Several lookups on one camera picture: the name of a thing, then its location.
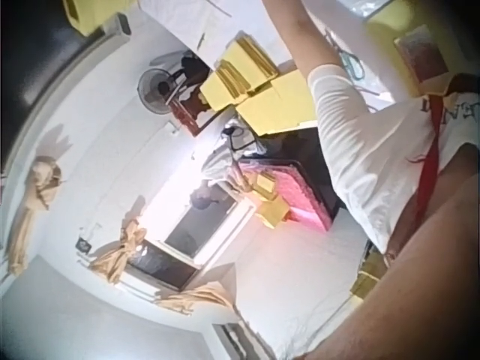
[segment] white t-shirt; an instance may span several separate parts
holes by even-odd
[[[401,212],[415,193],[434,138],[427,97],[370,113],[345,70],[323,65],[308,77],[318,115],[320,145],[333,188],[385,253]],[[465,143],[479,146],[480,101],[460,94],[445,111],[439,139],[440,169]]]

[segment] picture frame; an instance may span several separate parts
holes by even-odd
[[[426,25],[395,39],[394,44],[421,92],[425,92],[429,83],[449,74],[440,48]]]

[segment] white cloth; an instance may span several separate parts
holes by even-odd
[[[202,166],[202,177],[205,180],[210,180],[210,185],[227,180],[233,159],[238,161],[244,155],[259,152],[257,142],[250,129],[235,118],[230,120],[227,126],[233,126],[237,129],[232,135],[232,149],[234,151],[230,151],[230,141],[226,136],[208,156]]]
[[[369,113],[347,73],[336,65],[313,70],[308,83],[316,103],[323,155],[337,195],[385,253],[407,201],[418,187],[421,163],[434,137],[428,98],[419,97]],[[480,102],[460,94],[445,112],[440,169],[465,143],[479,146]]]

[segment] yellow curtain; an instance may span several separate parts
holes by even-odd
[[[52,157],[37,157],[28,174],[19,223],[8,248],[8,271],[19,276],[27,268],[26,250],[38,212],[48,211],[62,183],[62,171]]]
[[[146,229],[138,227],[138,221],[132,220],[127,227],[121,229],[120,246],[94,260],[89,268],[104,276],[111,284],[117,284],[127,266],[128,258],[135,254],[137,246],[142,244],[146,236]]]
[[[224,306],[237,314],[231,295],[220,283],[207,283],[193,290],[155,300],[156,305],[184,315],[191,315],[194,312],[194,305],[200,302]]]

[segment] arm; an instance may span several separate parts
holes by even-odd
[[[263,4],[305,78],[320,65],[342,66],[340,57],[315,26],[302,0],[263,0]]]
[[[425,222],[358,310],[305,359],[465,359],[479,328],[478,181]]]
[[[250,193],[252,191],[252,185],[250,184],[250,182],[248,182],[247,177],[243,175],[243,172],[242,172],[242,169],[240,169],[239,163],[233,157],[232,157],[232,174],[238,186],[241,188],[241,191],[243,191],[244,193]]]

